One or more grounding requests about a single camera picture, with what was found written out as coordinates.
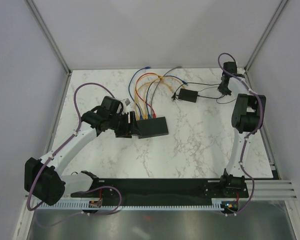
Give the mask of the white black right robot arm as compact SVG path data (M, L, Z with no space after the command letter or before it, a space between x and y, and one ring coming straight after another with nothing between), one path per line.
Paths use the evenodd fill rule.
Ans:
M224 96L235 96L235 105L231 116L234 128L233 147L227 166L220 177L219 193L224 197L237 194L248 197L245 177L251 178L244 164L249 147L256 132L262 127L266 108L266 97L255 93L245 82L241 74L234 76L224 73L218 91Z

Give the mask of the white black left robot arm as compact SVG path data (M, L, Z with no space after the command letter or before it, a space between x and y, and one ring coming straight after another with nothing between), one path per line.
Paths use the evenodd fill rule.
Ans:
M111 113L98 109L88 111L81 117L80 126L70 134L64 143L39 159L31 157L25 163L24 189L28 198L35 196L49 206L56 204L63 196L83 192L95 197L100 190L95 176L82 171L74 175L63 172L74 157L101 133L113 130L117 138L141 136L134 111Z

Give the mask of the black network switch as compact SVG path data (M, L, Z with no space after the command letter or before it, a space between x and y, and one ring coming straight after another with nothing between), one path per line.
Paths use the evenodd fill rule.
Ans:
M164 116L138 120L136 123L141 133L141 136L138 137L139 139L160 137L169 134L167 120Z

